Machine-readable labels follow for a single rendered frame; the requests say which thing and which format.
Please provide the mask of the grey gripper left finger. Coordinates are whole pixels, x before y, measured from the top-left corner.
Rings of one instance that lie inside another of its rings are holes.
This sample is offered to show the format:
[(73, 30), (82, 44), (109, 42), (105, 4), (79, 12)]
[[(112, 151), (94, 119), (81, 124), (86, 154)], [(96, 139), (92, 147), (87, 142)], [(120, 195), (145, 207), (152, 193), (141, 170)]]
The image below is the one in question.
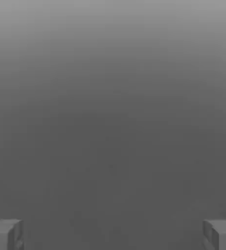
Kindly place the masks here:
[(23, 227), (23, 220), (0, 219), (0, 250), (24, 250)]

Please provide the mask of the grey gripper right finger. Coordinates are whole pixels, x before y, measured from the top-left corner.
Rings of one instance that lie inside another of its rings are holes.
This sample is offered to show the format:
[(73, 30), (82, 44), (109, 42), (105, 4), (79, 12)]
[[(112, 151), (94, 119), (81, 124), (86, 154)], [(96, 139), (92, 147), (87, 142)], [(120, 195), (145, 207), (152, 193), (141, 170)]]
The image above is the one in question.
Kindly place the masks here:
[(226, 219), (203, 221), (204, 250), (226, 250)]

